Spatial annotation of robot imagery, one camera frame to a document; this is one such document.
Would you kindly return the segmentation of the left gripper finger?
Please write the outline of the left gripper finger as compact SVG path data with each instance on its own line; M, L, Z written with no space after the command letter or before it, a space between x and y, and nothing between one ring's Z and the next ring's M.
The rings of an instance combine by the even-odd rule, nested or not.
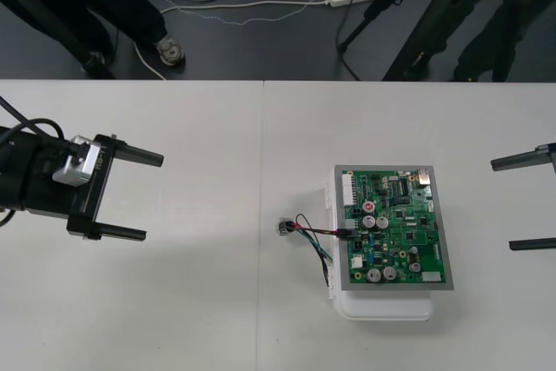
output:
M163 155L130 146L124 141L116 142L114 158L157 168L160 168L164 162Z
M107 223L97 223L97 232L101 237L110 237L123 240L143 242L147 232L140 229L131 229Z

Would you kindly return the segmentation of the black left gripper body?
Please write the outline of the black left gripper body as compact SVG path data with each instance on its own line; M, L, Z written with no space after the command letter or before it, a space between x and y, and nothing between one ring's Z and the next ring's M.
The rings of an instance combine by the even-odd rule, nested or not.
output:
M96 220L103 193L108 182L111 165L115 154L116 136L97 135L93 141L80 138L89 145L92 157L87 156L82 178L87 182L76 189L76 197L69 212L67 230L71 235L87 240L100 240L102 237L96 229Z

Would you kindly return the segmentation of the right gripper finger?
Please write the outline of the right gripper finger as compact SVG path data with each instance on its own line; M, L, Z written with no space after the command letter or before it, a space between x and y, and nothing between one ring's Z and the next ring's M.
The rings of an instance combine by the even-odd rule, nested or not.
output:
M556 249L556 238L552 237L510 241L509 248L512 251Z
M521 169L544 164L551 164L555 168L554 143L539 145L533 151L501 157L491 161L493 171Z

